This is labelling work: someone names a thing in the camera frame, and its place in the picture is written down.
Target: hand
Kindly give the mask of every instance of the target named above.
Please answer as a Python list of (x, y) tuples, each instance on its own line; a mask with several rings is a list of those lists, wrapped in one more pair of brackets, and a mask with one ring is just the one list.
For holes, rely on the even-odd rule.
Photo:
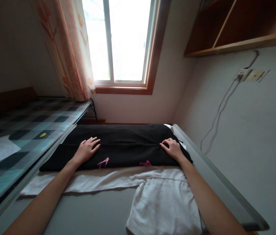
[(184, 158), (186, 158), (183, 154), (183, 152), (180, 149), (180, 144), (177, 143), (176, 140), (173, 140), (172, 138), (163, 140), (162, 143), (160, 143), (160, 146), (165, 150), (165, 152), (174, 160), (180, 161)]
[(100, 139), (97, 139), (97, 137), (91, 137), (88, 140), (82, 141), (71, 161), (76, 164), (77, 167), (79, 167), (82, 163), (88, 161), (101, 146), (100, 144), (98, 144), (94, 149), (92, 149), (93, 146), (96, 145), (99, 141)]

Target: wooden window sill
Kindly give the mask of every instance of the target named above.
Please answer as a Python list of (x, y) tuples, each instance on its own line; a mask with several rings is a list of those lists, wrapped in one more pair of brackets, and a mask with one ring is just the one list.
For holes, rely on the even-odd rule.
[(153, 87), (96, 86), (97, 94), (152, 95)]

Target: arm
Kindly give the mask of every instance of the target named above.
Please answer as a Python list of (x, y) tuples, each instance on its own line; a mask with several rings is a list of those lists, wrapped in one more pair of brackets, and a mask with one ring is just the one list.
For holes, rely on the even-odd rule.
[(100, 140), (90, 138), (79, 145), (74, 157), (66, 164), (59, 174), (39, 193), (27, 208), (5, 231), (9, 234), (42, 234), (49, 222), (55, 207), (75, 170), (84, 162), (89, 160), (99, 149), (97, 145)]
[(247, 235), (247, 232), (239, 224), (233, 214), (183, 155), (179, 143), (170, 138), (164, 140), (160, 145), (183, 169), (210, 234)]

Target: wooden shelf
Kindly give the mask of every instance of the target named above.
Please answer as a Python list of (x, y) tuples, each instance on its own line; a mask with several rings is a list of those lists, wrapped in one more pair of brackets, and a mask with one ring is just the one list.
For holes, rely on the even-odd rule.
[(276, 0), (216, 0), (195, 21), (185, 57), (276, 46)]
[(241, 42), (235, 42), (228, 45), (218, 46), (193, 53), (188, 53), (185, 54), (185, 57), (200, 57), (207, 55), (224, 54), (271, 46), (276, 46), (276, 34), (255, 39), (249, 39)]

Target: light switch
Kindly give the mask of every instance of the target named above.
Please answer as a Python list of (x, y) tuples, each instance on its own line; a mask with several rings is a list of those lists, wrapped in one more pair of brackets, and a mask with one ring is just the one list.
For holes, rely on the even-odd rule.
[(252, 70), (245, 81), (260, 82), (269, 70)]

